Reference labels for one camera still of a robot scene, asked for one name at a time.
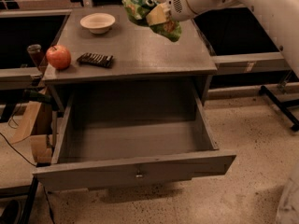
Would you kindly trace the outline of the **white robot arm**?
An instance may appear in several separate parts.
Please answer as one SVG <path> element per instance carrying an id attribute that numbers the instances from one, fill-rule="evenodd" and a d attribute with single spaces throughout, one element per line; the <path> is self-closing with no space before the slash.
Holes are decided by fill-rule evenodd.
<path id="1" fill-rule="evenodd" d="M 165 0 L 147 16 L 151 25 L 186 21 L 241 4 L 250 10 L 291 70 L 299 76 L 299 0 Z"/>

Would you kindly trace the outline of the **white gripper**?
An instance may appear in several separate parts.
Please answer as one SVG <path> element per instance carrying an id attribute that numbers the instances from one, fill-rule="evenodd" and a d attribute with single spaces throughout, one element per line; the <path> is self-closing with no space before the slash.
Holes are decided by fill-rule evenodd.
<path id="1" fill-rule="evenodd" d="M 149 26 L 168 22 L 170 14 L 175 21 L 186 21 L 190 18 L 186 0 L 166 0 L 166 3 L 157 5 L 147 16 Z"/>

